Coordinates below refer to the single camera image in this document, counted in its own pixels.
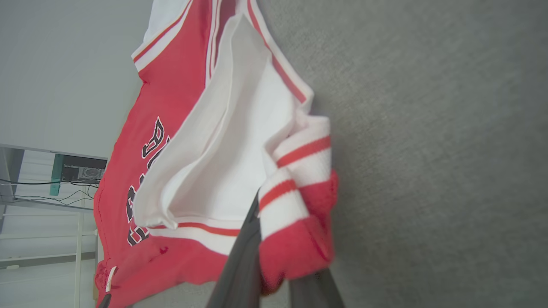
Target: jersey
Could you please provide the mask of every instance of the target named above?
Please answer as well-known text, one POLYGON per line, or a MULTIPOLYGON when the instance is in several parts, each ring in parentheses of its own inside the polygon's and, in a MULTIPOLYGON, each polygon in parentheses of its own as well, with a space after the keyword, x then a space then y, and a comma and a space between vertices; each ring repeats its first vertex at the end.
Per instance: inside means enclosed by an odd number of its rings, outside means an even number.
POLYGON ((264 291, 327 267, 329 121, 308 115, 313 92, 256 2, 154 1, 144 41, 141 92, 95 195, 99 302, 216 281, 257 190, 264 291))

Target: gray fabric surface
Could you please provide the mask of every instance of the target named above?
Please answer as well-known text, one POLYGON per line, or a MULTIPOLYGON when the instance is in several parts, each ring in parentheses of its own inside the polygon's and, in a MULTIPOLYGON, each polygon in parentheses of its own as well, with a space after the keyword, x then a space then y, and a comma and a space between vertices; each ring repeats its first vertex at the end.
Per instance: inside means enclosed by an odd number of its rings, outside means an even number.
POLYGON ((347 307, 546 307, 548 2, 260 6, 332 119, 347 307))

